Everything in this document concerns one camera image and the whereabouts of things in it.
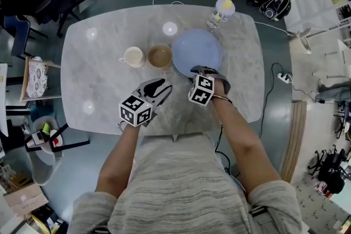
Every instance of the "striped shirt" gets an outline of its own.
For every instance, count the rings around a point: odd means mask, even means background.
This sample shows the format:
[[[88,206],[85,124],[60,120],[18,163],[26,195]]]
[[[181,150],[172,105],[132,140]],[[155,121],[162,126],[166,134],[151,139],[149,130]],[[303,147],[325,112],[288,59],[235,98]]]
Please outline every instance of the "striped shirt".
[[[273,181],[246,198],[203,135],[148,139],[135,161],[118,199],[89,192],[75,201],[68,233],[93,233],[101,225],[110,233],[255,233],[252,206],[274,208],[287,233],[301,233],[294,188]]]

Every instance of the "black shoe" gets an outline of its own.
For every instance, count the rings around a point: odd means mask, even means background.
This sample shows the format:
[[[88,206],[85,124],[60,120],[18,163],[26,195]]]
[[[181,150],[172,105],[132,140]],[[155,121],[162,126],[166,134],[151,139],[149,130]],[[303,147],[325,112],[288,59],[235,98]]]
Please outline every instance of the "black shoe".
[[[260,7],[260,2],[256,0],[247,0],[246,3],[253,7]]]

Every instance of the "power strip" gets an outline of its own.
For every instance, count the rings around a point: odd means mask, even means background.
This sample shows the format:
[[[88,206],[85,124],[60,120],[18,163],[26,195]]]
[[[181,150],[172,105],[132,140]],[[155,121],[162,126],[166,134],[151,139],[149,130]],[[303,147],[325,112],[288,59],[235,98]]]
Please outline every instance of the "power strip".
[[[284,83],[289,84],[290,83],[290,79],[289,76],[287,74],[283,75],[282,73],[278,73],[276,75],[280,80],[282,80]]]

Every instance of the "light blue plate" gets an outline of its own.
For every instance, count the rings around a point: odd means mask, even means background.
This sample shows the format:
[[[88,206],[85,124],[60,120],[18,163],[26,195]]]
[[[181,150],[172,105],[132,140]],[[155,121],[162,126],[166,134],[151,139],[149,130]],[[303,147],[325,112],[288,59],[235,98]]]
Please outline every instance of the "light blue plate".
[[[217,70],[222,62],[222,46],[209,32],[193,28],[184,31],[172,43],[173,63],[177,70],[188,77],[196,66],[207,66]]]

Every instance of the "coffee cup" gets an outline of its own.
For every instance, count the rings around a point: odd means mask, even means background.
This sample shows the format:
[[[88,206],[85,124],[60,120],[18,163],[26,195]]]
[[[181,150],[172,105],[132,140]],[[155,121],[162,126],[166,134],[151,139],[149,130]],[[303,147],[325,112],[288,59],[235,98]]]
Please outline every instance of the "coffee cup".
[[[142,50],[138,47],[129,47],[125,52],[120,62],[126,62],[131,67],[142,67],[145,63],[145,56]]]
[[[169,66],[172,62],[172,58],[172,51],[167,45],[155,45],[151,47],[148,52],[148,61],[150,65],[158,69]]]

